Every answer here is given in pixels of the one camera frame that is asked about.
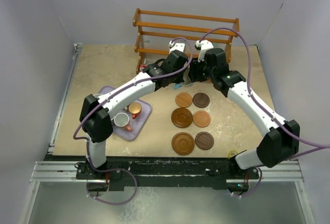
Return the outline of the blue mug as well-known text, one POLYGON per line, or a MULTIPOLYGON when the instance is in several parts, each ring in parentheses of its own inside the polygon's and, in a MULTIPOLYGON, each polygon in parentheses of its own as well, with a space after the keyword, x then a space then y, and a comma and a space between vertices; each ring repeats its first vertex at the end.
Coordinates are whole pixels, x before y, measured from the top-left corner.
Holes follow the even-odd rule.
POLYGON ((192 82, 182 82, 182 83, 176 83, 174 86, 173 86, 173 89, 176 90, 176 89, 179 89, 181 87, 189 87, 192 85, 192 82))

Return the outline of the dark walnut coaster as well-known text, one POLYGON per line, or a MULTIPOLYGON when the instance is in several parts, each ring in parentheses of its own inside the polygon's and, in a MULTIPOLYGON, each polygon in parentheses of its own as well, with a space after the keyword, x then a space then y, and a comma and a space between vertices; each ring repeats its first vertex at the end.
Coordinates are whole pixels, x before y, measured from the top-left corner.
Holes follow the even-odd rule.
POLYGON ((198 92, 193 96, 193 103, 199 108, 205 108, 210 103, 210 98, 207 94, 198 92))
POLYGON ((209 150, 214 145, 214 138, 208 132, 199 132, 195 137, 195 144, 202 150, 209 150))

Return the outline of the brown ringed wooden saucer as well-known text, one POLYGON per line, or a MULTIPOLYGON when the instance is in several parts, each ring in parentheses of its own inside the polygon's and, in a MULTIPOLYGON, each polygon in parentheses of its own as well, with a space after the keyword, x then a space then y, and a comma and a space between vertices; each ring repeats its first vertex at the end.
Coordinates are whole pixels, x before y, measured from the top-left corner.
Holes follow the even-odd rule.
POLYGON ((171 114, 172 123, 179 128, 189 127, 193 121, 193 114, 186 108, 177 108, 171 114))

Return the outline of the grey cup with orange handle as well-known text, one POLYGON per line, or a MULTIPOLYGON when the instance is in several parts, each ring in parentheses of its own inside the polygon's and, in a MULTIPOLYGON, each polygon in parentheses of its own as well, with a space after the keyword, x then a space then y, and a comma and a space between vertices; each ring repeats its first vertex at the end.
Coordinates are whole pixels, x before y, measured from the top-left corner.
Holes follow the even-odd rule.
POLYGON ((114 117, 114 123, 117 127, 121 128, 122 130, 126 130, 129 132, 132 132, 132 128, 130 127, 130 119, 128 114, 126 113, 118 113, 115 117, 114 117))

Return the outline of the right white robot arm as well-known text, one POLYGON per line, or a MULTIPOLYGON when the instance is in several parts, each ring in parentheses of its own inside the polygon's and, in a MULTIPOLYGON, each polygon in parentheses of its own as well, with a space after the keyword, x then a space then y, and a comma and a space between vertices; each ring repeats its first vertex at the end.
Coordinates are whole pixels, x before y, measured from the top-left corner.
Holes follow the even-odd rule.
POLYGON ((190 63, 189 78, 192 82, 210 80, 216 90, 244 111, 262 136, 258 147, 232 158, 229 172, 233 177, 243 177, 252 167, 272 168, 298 153, 299 124, 279 116, 254 91, 249 90, 244 76, 229 69, 221 48, 201 50, 198 58, 190 63))

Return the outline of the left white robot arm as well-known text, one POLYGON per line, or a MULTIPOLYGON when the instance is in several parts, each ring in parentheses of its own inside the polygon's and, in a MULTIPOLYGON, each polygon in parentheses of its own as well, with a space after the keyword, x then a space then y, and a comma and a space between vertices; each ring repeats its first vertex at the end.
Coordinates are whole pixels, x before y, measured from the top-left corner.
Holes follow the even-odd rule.
POLYGON ((80 124, 73 138, 85 139, 87 142, 90 175, 100 179, 111 171, 106 169, 105 144, 113 133, 111 121, 117 113, 147 94, 171 83, 181 82, 192 58, 179 50, 173 50, 166 59, 147 65, 137 76, 112 92, 99 98, 92 94, 85 97, 79 117, 80 124))

